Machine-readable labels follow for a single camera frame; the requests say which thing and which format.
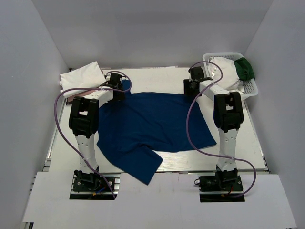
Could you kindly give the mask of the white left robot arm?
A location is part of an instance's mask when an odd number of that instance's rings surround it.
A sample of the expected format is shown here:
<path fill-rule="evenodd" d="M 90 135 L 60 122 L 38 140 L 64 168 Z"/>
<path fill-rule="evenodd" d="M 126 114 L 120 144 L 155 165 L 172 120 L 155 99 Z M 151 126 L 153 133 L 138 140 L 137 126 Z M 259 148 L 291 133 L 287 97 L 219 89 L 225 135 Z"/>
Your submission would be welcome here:
<path fill-rule="evenodd" d="M 78 145 L 80 171 L 94 172 L 98 169 L 95 157 L 94 136 L 99 127 L 99 108 L 109 102 L 125 99 L 123 92 L 123 75 L 110 72 L 98 90 L 88 91 L 84 96 L 73 98 L 69 117 L 69 128 L 72 130 Z"/>

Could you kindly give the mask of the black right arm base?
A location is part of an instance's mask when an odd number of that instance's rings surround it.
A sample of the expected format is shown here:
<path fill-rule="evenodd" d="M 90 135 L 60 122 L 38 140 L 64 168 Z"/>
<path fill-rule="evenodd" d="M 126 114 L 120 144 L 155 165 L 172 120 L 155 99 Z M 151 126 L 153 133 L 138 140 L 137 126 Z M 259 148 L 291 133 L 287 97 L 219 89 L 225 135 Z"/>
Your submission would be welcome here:
<path fill-rule="evenodd" d="M 199 187 L 201 203 L 245 202 L 244 189 L 238 170 L 221 171 L 213 176 L 199 176 L 194 184 Z"/>

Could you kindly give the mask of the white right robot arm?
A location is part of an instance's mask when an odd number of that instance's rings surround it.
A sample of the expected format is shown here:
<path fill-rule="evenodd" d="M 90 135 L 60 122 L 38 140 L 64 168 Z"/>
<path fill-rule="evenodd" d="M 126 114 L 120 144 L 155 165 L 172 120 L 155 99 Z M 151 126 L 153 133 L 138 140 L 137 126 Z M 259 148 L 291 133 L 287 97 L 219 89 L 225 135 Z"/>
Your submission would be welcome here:
<path fill-rule="evenodd" d="M 193 99 L 193 106 L 201 95 L 213 102 L 213 120 L 219 132 L 219 154 L 216 169 L 231 172 L 237 169 L 235 162 L 236 138 L 244 121 L 241 96 L 229 92 L 206 77 L 201 67 L 188 70 L 189 79 L 183 81 L 184 95 Z"/>

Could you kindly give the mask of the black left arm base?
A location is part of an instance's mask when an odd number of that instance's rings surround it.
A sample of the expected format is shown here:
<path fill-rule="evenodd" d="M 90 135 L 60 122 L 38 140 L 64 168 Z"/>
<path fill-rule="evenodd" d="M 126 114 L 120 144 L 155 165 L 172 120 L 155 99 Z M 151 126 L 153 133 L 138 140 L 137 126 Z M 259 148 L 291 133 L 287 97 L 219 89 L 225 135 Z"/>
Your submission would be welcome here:
<path fill-rule="evenodd" d="M 106 176 L 106 181 L 96 173 L 75 170 L 70 200 L 114 200 L 119 192 L 119 176 Z"/>

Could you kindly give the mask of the blue t shirt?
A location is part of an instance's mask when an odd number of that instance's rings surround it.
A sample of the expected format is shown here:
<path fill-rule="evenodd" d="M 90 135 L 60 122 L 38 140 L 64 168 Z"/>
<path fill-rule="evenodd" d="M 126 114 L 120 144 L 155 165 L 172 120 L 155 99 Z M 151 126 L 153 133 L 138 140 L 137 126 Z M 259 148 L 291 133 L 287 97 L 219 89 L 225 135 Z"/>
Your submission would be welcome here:
<path fill-rule="evenodd" d="M 97 147 L 106 159 L 144 184 L 162 163 L 160 152 L 216 145 L 197 102 L 182 94 L 125 93 L 99 109 Z"/>

